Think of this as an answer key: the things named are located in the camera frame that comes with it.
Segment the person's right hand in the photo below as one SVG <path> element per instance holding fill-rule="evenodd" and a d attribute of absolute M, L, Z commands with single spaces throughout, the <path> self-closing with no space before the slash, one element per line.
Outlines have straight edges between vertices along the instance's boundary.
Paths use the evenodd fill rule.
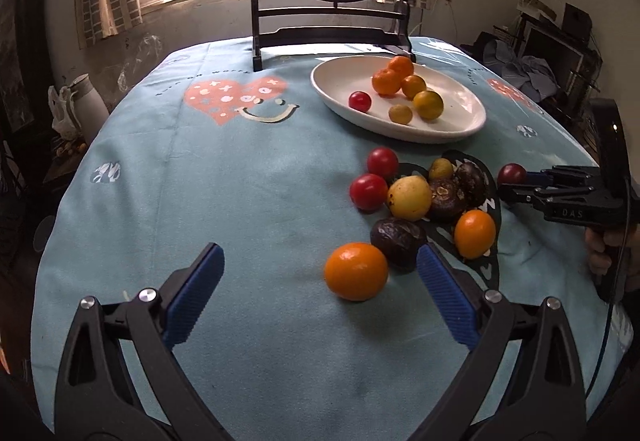
<path fill-rule="evenodd" d="M 622 246 L 624 238 L 623 231 L 605 232 L 599 234 L 587 227 L 585 231 L 585 241 L 588 251 L 588 265 L 593 274 L 605 275 L 614 261 L 608 251 L 612 248 Z M 639 228 L 633 227 L 627 234 L 626 246 L 631 250 L 631 257 L 628 265 L 628 275 L 639 274 Z"/>

